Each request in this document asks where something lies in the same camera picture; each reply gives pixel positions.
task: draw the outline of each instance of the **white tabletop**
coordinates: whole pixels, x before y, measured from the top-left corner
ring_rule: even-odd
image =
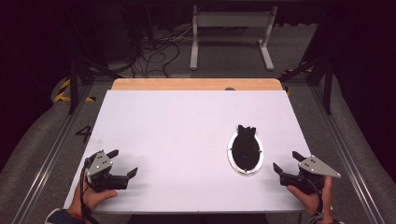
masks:
[[[230,165],[227,144],[237,126],[255,127],[264,163],[253,176]],[[122,214],[244,213],[301,210],[279,185],[273,162],[298,173],[291,152],[310,152],[284,91],[108,91],[85,158],[118,149],[113,175],[138,167],[128,189],[96,212]]]

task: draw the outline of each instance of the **yellow tape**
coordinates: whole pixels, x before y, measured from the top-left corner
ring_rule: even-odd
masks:
[[[67,80],[64,81],[64,84],[62,87],[59,89],[58,95],[56,95],[55,99],[53,101],[66,101],[66,102],[71,102],[72,98],[69,96],[64,96],[64,92],[67,90],[67,87],[70,85],[70,79],[68,78]],[[85,102],[95,102],[96,97],[87,97]]]

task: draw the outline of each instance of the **sleeve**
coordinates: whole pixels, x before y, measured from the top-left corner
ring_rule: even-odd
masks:
[[[56,208],[49,213],[44,224],[85,224],[85,222],[72,217],[66,209]]]

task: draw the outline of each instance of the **white metal stand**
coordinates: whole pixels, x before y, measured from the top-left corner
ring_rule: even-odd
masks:
[[[264,12],[198,12],[194,6],[192,17],[192,49],[190,69],[198,68],[198,27],[264,27],[264,38],[259,40],[260,50],[269,71],[274,65],[268,53],[267,43],[274,24],[277,7]]]

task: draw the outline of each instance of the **metal rail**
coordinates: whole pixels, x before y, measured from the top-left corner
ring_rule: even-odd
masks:
[[[337,153],[346,168],[349,179],[352,182],[353,188],[356,190],[359,199],[361,200],[361,204],[367,214],[367,217],[370,219],[370,223],[385,223],[384,219],[378,211],[378,208],[375,205],[370,191],[367,189],[367,186],[364,182],[363,177],[361,176],[361,173],[359,172],[358,167],[356,166],[355,162],[352,159],[352,156],[349,153],[347,144],[345,143],[342,135],[340,134],[337,125],[335,124],[332,116],[328,115],[326,109],[323,107],[323,98],[318,87],[309,87],[309,90],[311,91],[315,102],[318,104],[318,108],[321,112],[320,114],[326,120],[327,126],[332,133],[334,143],[336,144]]]
[[[92,86],[83,86],[80,94],[80,99],[87,98]],[[58,160],[58,157],[62,151],[62,147],[64,145],[64,140],[68,135],[70,128],[76,119],[78,112],[82,108],[84,104],[84,100],[80,100],[76,110],[73,114],[68,115],[66,120],[64,121],[64,125],[62,126],[61,131],[59,132],[57,138],[55,139],[54,144],[52,145],[51,150],[49,151],[49,155],[44,160],[43,165],[40,168],[40,171],[37,173],[35,177],[35,181],[30,187],[29,192],[26,194],[23,203],[21,204],[20,209],[18,210],[17,214],[15,215],[14,219],[12,220],[12,224],[22,224],[26,222],[26,219],[30,216],[35,203],[37,202],[38,197],[40,196],[41,191],[43,190],[44,186],[48,178],[50,177],[50,173]]]

